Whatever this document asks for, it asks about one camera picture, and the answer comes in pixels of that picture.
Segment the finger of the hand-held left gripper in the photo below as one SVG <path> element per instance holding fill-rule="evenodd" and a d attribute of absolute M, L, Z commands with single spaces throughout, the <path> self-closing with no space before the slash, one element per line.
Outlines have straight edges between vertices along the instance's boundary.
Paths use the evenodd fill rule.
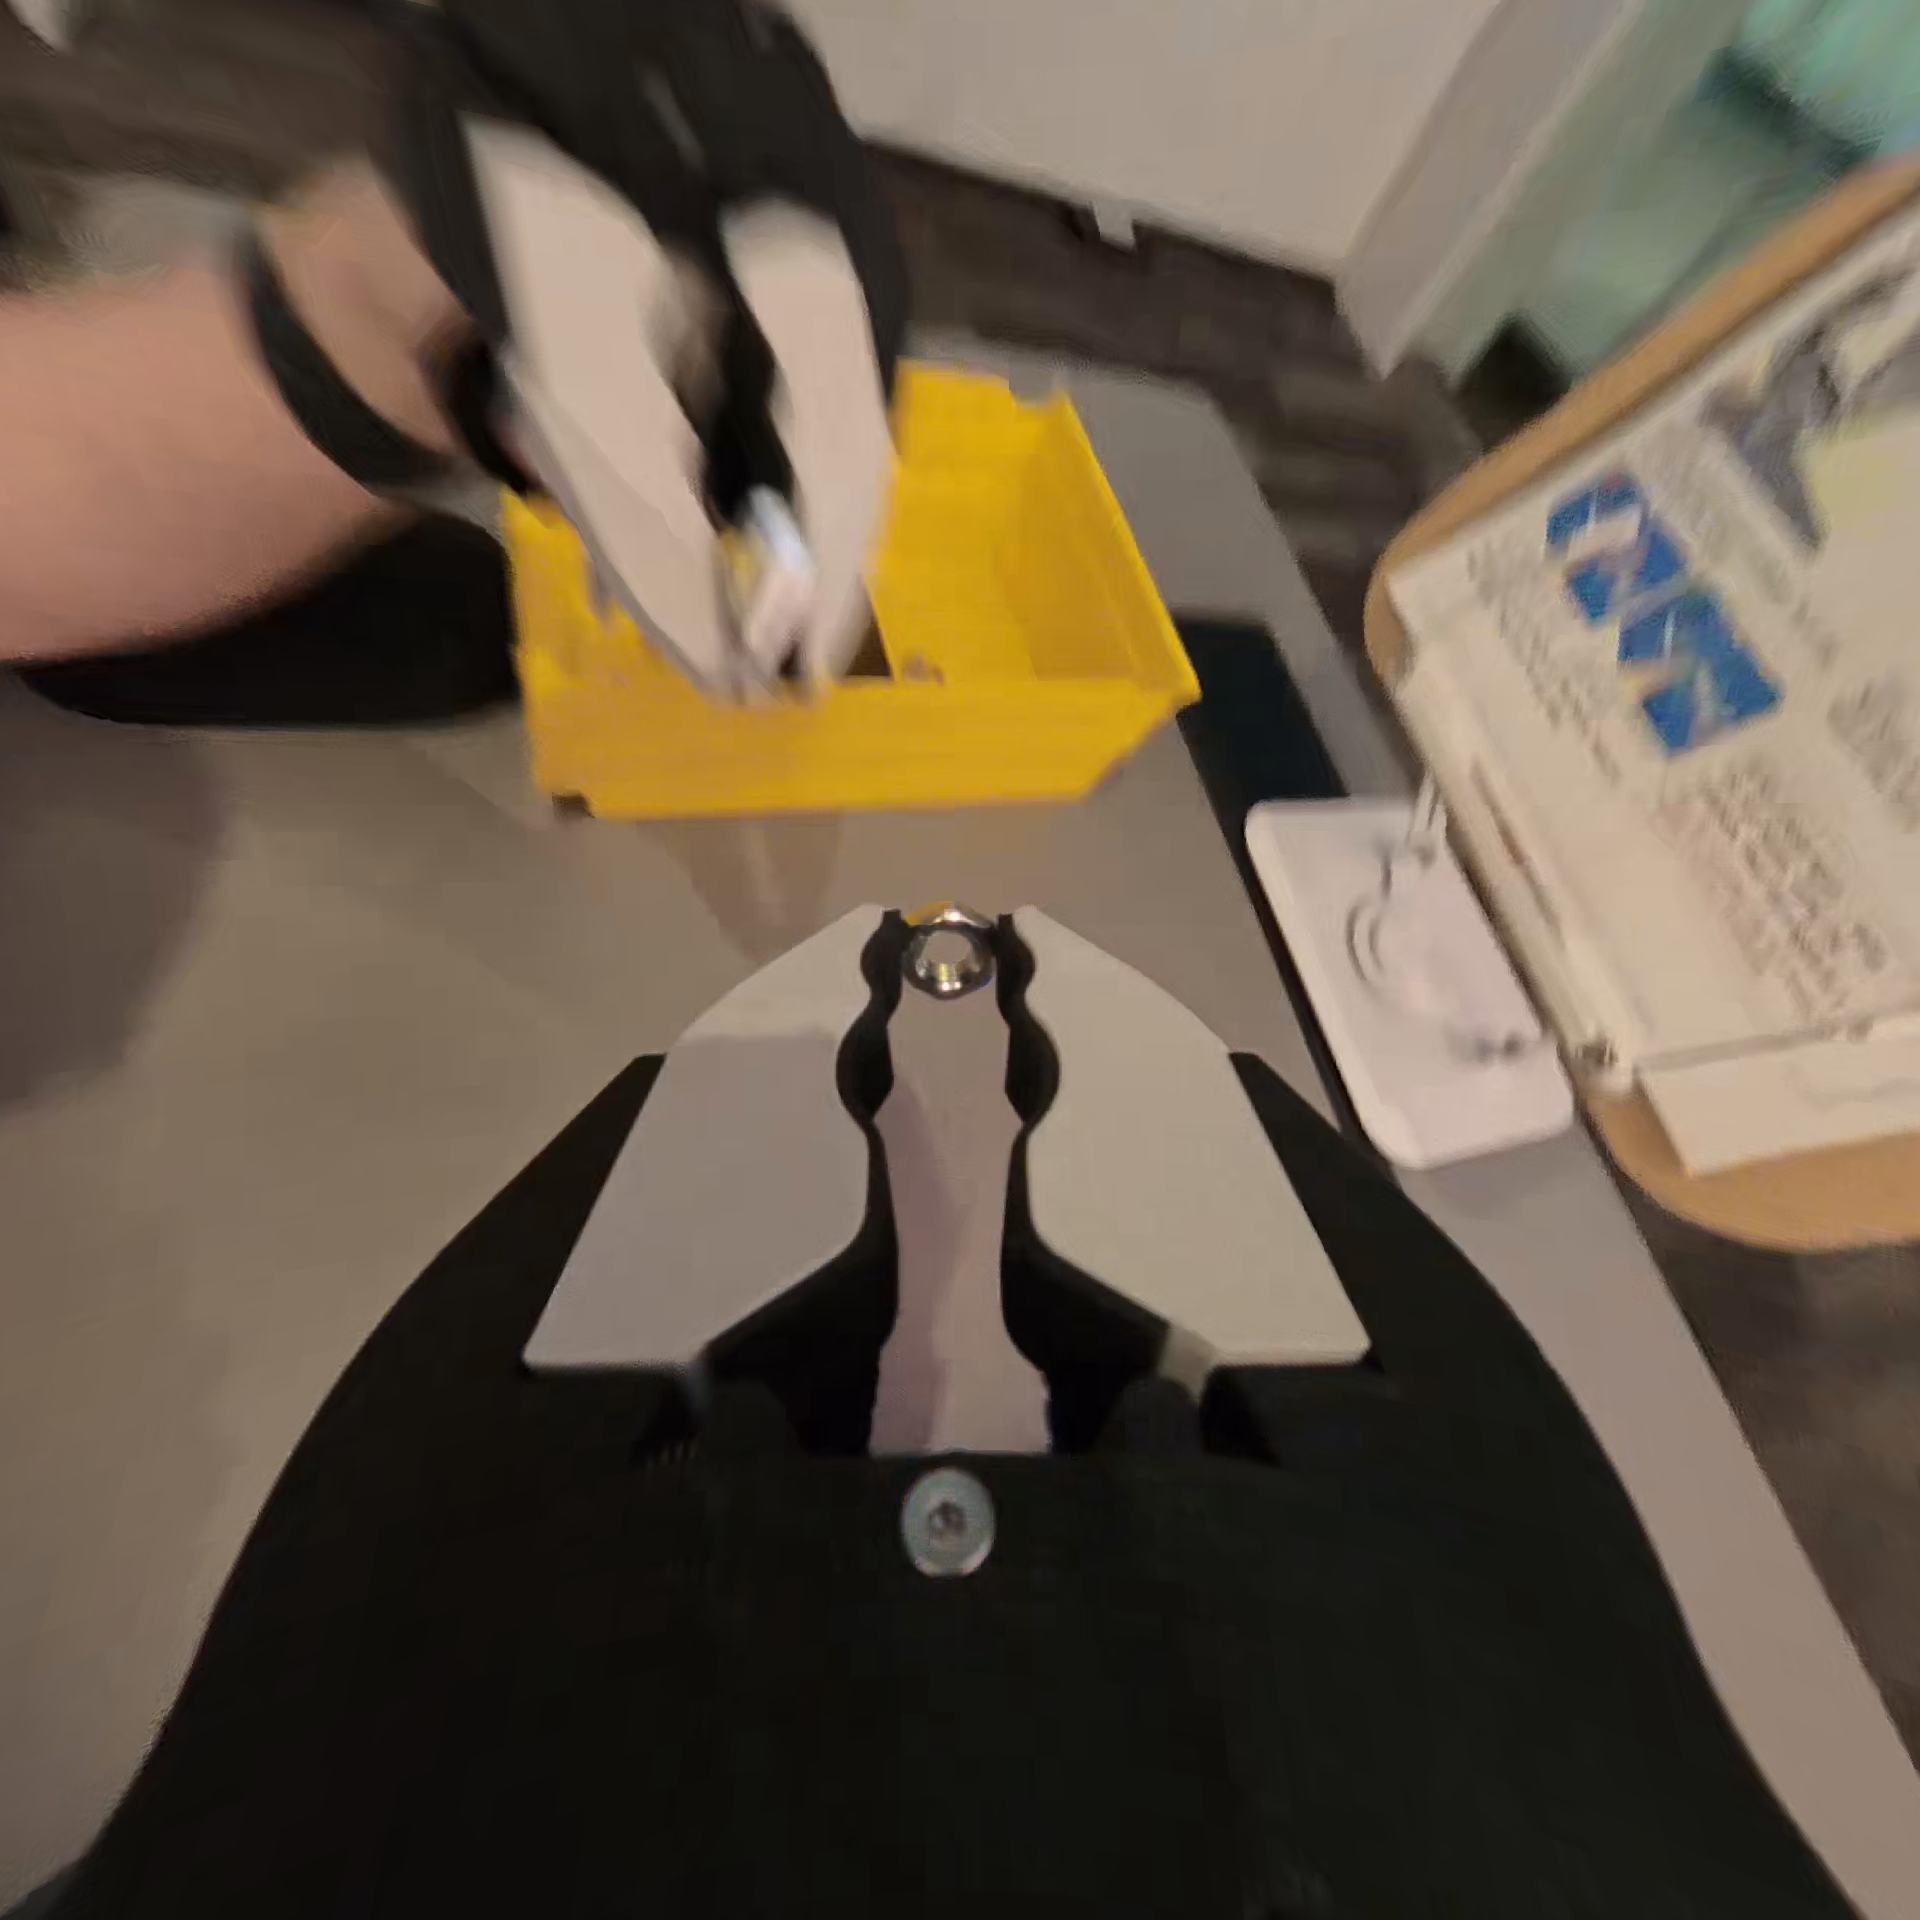
<path fill-rule="evenodd" d="M 737 304 L 714 420 L 714 533 L 722 582 L 722 688 L 735 699 L 818 692 L 847 677 L 869 630 L 869 568 L 896 482 L 892 401 L 869 299 L 835 223 L 796 203 L 726 217 Z M 751 488 L 786 495 L 818 568 L 804 680 L 754 684 L 731 640 L 722 537 Z"/>
<path fill-rule="evenodd" d="M 469 118 L 465 145 L 506 304 L 517 447 L 584 541 L 597 605 L 706 692 L 737 695 L 743 658 L 683 404 L 710 371 L 710 284 L 539 131 Z"/>

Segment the steel hex nut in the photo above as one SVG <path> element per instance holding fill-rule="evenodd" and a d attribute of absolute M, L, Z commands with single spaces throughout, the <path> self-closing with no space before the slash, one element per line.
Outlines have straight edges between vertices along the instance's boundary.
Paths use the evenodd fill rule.
<path fill-rule="evenodd" d="M 962 901 L 935 901 L 906 917 L 902 978 L 936 1004 L 966 999 L 996 981 L 1000 923 Z"/>

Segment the yellow plastic bin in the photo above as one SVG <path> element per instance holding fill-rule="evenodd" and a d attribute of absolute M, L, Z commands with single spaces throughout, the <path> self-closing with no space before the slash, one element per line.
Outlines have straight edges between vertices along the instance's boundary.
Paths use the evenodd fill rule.
<path fill-rule="evenodd" d="M 873 613 L 889 677 L 737 710 L 602 618 L 588 555 L 506 494 L 533 781 L 597 820 L 743 820 L 1091 792 L 1197 699 L 1159 583 L 1063 392 L 907 358 Z"/>

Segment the steel hex bolt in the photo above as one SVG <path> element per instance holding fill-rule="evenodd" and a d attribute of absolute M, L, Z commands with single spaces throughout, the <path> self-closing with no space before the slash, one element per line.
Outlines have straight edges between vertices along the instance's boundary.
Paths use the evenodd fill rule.
<path fill-rule="evenodd" d="M 754 684 L 804 680 L 805 628 L 818 590 L 812 548 L 785 494 L 751 488 L 722 537 L 731 640 Z"/>

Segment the person's left forearm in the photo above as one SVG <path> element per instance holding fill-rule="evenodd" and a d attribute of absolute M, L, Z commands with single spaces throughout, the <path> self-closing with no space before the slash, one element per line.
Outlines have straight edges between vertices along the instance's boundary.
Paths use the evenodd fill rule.
<path fill-rule="evenodd" d="M 301 430 L 230 266 L 3 299 L 3 662 L 195 635 L 414 515 Z"/>

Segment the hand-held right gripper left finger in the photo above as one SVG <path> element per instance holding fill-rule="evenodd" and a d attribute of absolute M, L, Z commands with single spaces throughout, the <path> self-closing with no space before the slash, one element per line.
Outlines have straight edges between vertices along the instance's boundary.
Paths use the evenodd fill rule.
<path fill-rule="evenodd" d="M 672 1041 L 523 1350 L 530 1372 L 699 1372 L 889 1210 L 902 945 L 898 912 L 860 905 Z"/>

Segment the black wristband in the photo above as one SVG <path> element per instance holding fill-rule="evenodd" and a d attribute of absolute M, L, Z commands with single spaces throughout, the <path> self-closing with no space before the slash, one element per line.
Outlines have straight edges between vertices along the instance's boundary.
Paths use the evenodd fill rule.
<path fill-rule="evenodd" d="M 449 459 L 380 414 L 307 331 L 257 226 L 237 233 L 232 259 L 257 363 L 307 444 L 377 495 L 443 482 Z"/>

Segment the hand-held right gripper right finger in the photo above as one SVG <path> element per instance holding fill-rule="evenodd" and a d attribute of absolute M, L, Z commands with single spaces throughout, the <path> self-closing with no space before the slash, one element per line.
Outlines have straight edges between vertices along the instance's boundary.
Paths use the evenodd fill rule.
<path fill-rule="evenodd" d="M 1159 1372 L 1345 1368 L 1367 1331 L 1235 1055 L 1152 978 L 1024 905 L 1001 923 L 1019 1226 Z"/>

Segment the person's left hand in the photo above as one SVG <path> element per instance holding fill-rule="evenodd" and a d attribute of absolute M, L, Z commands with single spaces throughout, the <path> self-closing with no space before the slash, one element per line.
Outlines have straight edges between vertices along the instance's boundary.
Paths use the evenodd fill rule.
<path fill-rule="evenodd" d="M 465 459 L 443 367 L 472 331 L 382 174 L 369 159 L 316 174 L 267 206 L 257 228 L 298 321 L 342 383 L 411 440 Z"/>

